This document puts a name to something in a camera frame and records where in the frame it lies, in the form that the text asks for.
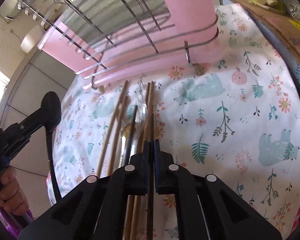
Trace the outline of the person's left hand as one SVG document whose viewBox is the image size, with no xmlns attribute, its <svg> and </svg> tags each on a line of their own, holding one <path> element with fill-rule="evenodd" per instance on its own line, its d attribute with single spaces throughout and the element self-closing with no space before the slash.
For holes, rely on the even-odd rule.
<svg viewBox="0 0 300 240">
<path fill-rule="evenodd" d="M 3 188 L 0 191 L 0 207 L 7 213 L 23 216 L 29 210 L 29 203 L 16 175 L 15 168 L 11 166 L 2 173 L 0 180 Z"/>
</svg>

